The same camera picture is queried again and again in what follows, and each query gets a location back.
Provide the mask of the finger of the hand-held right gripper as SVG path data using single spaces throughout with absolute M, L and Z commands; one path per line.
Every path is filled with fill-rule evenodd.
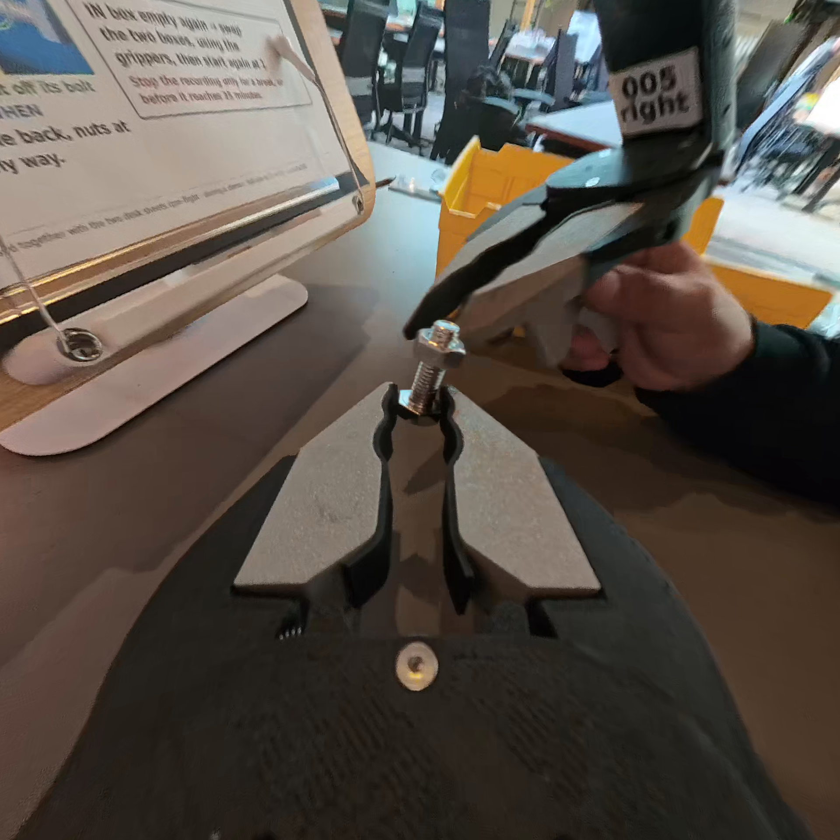
M 403 327 L 403 337 L 414 340 L 419 330 L 448 319 L 470 295 L 529 254 L 549 229 L 543 208 L 546 197 L 546 186 L 536 187 L 480 225 L 417 304 Z
M 471 349 L 523 326 L 525 311 L 545 292 L 560 292 L 560 304 L 581 293 L 586 250 L 633 219 L 641 203 L 608 203 L 573 214 L 542 235 L 532 251 L 505 268 L 458 306 L 460 338 Z

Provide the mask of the printed instruction sheet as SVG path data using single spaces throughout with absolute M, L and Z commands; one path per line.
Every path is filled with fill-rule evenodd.
M 29 280 L 350 170 L 290 2 L 2 2 L 2 245 Z

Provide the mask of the instruction sheet on stand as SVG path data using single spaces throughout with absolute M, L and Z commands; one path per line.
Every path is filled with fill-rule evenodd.
M 371 215 L 371 157 L 322 10 L 290 5 L 358 167 L 363 215 L 348 171 L 29 280 L 60 327 L 100 339 L 91 364 L 60 354 L 2 254 L 2 449 L 63 455 L 110 435 L 301 310 L 308 292 L 282 270 Z

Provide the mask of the person's right forearm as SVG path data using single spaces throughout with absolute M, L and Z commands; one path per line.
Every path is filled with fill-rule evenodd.
M 751 354 L 687 392 L 636 389 L 690 446 L 775 489 L 839 507 L 839 343 L 754 320 Z

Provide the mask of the black office chair with jacket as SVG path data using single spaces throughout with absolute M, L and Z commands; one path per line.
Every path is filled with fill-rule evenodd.
M 474 138 L 487 151 L 529 146 L 509 77 L 488 63 L 475 68 L 460 89 L 446 92 L 429 158 L 452 165 Z

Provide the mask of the silver hex bolt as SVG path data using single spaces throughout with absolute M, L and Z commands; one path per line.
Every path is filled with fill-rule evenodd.
M 457 329 L 459 335 L 459 326 L 449 320 L 436 320 L 429 328 L 452 331 Z M 413 383 L 411 388 L 400 391 L 398 403 L 401 411 L 406 417 L 430 417 L 436 411 L 436 405 L 438 404 L 438 392 L 443 384 L 447 372 L 458 368 L 460 365 L 455 368 L 444 369 L 419 362 L 417 359 L 415 360 L 416 371 Z

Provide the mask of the yellow plastic bin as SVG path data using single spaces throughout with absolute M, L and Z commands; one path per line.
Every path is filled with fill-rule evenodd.
M 470 140 L 439 190 L 436 280 L 480 225 L 570 163 L 568 158 L 512 144 L 499 152 L 484 150 L 477 137 Z M 707 254 L 724 205 L 720 197 L 706 199 L 683 237 L 703 256 L 720 283 L 759 320 L 837 336 L 838 292 L 819 287 L 816 280 L 784 279 L 779 269 L 748 267 L 745 257 Z

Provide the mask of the person's right hand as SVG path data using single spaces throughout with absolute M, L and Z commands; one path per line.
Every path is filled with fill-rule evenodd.
M 606 351 L 577 329 L 562 367 L 595 372 L 614 361 L 637 389 L 699 389 L 734 371 L 755 346 L 750 315 L 682 240 L 630 256 L 592 284 L 583 303 L 612 321 L 616 346 Z

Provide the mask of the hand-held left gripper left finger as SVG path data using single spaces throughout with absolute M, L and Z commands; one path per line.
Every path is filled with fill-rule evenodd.
M 297 453 L 235 579 L 244 595 L 361 607 L 386 582 L 397 388 L 379 385 Z

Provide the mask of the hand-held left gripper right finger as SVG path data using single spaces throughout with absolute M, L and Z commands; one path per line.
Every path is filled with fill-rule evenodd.
M 454 388 L 441 391 L 444 577 L 470 603 L 528 606 L 601 593 L 601 583 L 530 446 Z

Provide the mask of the silver hex nut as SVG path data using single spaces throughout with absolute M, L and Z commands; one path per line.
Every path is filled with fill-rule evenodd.
M 444 369 L 459 366 L 466 357 L 466 348 L 457 329 L 419 330 L 413 342 L 413 351 L 419 362 Z

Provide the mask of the brown top desk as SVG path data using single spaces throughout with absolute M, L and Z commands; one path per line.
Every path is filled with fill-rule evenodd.
M 537 114 L 526 121 L 525 129 L 536 137 L 538 150 L 573 160 L 623 145 L 611 99 Z

